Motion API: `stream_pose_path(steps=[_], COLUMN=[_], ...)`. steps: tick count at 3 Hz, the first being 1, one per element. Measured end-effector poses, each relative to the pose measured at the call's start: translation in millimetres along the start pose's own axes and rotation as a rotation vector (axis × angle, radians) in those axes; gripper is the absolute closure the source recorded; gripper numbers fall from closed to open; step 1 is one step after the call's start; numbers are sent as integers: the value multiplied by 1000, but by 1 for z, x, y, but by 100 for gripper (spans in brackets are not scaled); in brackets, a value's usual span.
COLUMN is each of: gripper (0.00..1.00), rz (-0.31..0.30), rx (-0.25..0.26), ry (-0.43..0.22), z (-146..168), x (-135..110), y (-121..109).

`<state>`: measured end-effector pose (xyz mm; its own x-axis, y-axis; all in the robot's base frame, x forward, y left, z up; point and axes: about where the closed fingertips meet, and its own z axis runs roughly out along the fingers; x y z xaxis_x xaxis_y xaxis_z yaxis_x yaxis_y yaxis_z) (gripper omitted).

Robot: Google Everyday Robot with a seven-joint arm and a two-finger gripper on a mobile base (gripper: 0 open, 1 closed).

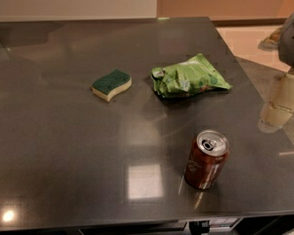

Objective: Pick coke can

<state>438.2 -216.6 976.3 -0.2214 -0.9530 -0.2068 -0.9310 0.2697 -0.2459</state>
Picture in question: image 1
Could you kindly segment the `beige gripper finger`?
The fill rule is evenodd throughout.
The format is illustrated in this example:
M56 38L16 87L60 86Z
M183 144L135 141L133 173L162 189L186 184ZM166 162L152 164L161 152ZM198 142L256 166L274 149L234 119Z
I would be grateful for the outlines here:
M260 113L258 127L264 133L282 128L294 114L294 68L274 80Z

